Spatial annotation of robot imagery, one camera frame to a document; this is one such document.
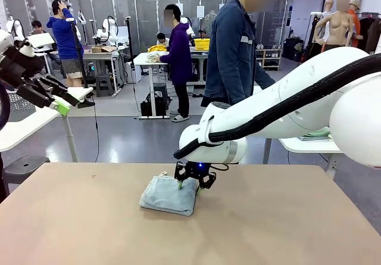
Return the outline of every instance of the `purple hoodie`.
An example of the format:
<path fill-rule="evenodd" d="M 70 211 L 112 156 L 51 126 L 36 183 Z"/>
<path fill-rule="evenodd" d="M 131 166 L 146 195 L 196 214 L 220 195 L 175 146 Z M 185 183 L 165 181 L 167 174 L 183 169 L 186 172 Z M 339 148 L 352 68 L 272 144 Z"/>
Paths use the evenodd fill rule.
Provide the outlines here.
<path fill-rule="evenodd" d="M 171 67 L 171 79 L 174 85 L 183 85 L 192 77 L 192 59 L 189 40 L 186 34 L 188 24 L 180 23 L 171 32 L 169 54 L 160 57 L 160 61 Z"/>

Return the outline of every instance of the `folded cloth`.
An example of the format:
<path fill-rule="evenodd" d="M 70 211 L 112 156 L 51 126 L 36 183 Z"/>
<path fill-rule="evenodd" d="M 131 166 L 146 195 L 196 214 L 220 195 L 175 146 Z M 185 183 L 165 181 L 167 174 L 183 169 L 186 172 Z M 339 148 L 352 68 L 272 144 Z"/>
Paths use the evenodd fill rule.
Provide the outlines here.
<path fill-rule="evenodd" d="M 159 61 L 159 57 L 161 57 L 162 55 L 167 55 L 167 54 L 168 54 L 167 51 L 154 51 L 154 52 L 150 52 L 147 55 L 146 62 L 147 63 L 157 63 Z"/>
<path fill-rule="evenodd" d="M 179 183 L 173 177 L 154 176 L 142 194 L 139 205 L 152 210 L 191 216 L 197 187 L 195 179 L 186 179 L 179 189 Z"/>

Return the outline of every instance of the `orange clothing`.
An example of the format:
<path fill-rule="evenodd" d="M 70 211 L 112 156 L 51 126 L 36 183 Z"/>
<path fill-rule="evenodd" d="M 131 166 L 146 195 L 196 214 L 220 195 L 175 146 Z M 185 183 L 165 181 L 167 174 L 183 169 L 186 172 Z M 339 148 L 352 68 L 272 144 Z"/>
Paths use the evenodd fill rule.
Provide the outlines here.
<path fill-rule="evenodd" d="M 353 17 L 353 23 L 355 24 L 356 34 L 360 35 L 360 20 L 358 19 L 354 10 L 349 9 L 348 14 L 351 14 Z M 352 46 L 357 48 L 358 39 L 352 39 Z"/>

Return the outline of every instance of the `white table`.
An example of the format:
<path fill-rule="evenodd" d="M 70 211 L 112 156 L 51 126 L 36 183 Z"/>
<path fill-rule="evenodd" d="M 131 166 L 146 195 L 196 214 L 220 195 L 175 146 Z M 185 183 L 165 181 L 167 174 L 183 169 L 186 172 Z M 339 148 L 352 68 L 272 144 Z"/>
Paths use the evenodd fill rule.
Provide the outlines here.
<path fill-rule="evenodd" d="M 48 59 L 46 57 L 48 54 L 45 52 L 35 52 L 35 54 L 37 57 L 43 57 L 44 58 L 45 64 L 46 64 L 46 70 L 48 71 L 49 74 L 52 74 L 51 69 L 50 69 L 49 64 L 48 64 Z"/>
<path fill-rule="evenodd" d="M 92 88 L 69 88 L 68 92 L 75 98 L 82 99 L 92 90 Z M 67 105 L 68 107 L 71 107 L 71 105 L 62 98 L 56 97 L 56 99 L 62 102 L 63 104 Z M 36 112 L 26 117 L 24 120 L 19 122 L 8 122 L 5 125 L 5 127 L 0 131 L 0 152 L 12 149 L 17 144 L 21 143 L 30 135 L 42 128 L 44 125 L 48 124 L 57 116 L 59 116 L 59 112 L 57 112 L 56 110 L 50 109 L 48 107 L 36 107 Z M 64 121 L 71 157 L 73 159 L 73 162 L 78 162 L 78 155 L 74 144 L 73 133 L 71 132 L 68 117 L 62 116 L 62 118 Z"/>
<path fill-rule="evenodd" d="M 83 60 L 87 61 L 111 61 L 111 71 L 113 72 L 113 80 L 114 80 L 114 94 L 111 97 L 115 97 L 120 92 L 120 88 L 117 84 L 117 79 L 115 75 L 115 68 L 114 68 L 114 59 L 116 60 L 118 64 L 118 60 L 120 59 L 120 54 L 118 50 L 115 50 L 113 52 L 87 52 L 85 51 L 83 53 Z M 124 80 L 123 80 L 123 74 L 119 73 L 119 79 L 121 80 L 120 83 L 123 86 Z"/>
<path fill-rule="evenodd" d="M 199 60 L 198 64 L 198 73 L 199 73 L 199 80 L 197 82 L 187 82 L 186 85 L 201 85 L 205 86 L 205 80 L 204 80 L 204 61 L 208 58 L 208 51 L 196 51 L 196 48 L 192 46 L 190 48 L 190 56 L 194 59 Z"/>
<path fill-rule="evenodd" d="M 134 60 L 133 63 L 136 66 L 147 66 L 149 74 L 149 94 L 151 96 L 151 109 L 152 116 L 140 116 L 139 119 L 168 119 L 169 116 L 156 116 L 156 103 L 155 103 L 155 91 L 154 91 L 154 75 L 152 74 L 152 66 L 164 66 L 166 63 L 147 63 L 147 52 L 140 53 Z"/>
<path fill-rule="evenodd" d="M 336 146 L 332 139 L 302 141 L 299 138 L 279 139 L 279 142 L 286 150 L 293 153 L 302 154 L 329 154 L 327 174 L 333 179 L 338 169 L 338 158 L 343 155 L 342 151 Z M 270 155 L 271 138 L 266 138 L 263 154 L 263 164 L 268 163 Z"/>

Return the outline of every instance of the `man in purple hoodie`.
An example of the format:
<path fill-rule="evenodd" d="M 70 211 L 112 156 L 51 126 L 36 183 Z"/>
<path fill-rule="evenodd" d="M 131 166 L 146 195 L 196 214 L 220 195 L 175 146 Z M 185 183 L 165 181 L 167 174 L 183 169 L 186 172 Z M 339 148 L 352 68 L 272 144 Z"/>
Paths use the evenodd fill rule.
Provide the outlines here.
<path fill-rule="evenodd" d="M 172 115 L 176 115 L 172 122 L 181 122 L 189 119 L 189 98 L 186 90 L 186 82 L 192 77 L 191 50 L 186 34 L 189 25 L 180 23 L 181 11 L 178 6 L 174 4 L 166 6 L 165 21 L 169 13 L 172 14 L 170 20 L 173 26 L 169 39 L 169 54 L 160 57 L 160 61 L 170 65 L 172 83 L 179 99 L 179 109 L 171 111 Z"/>

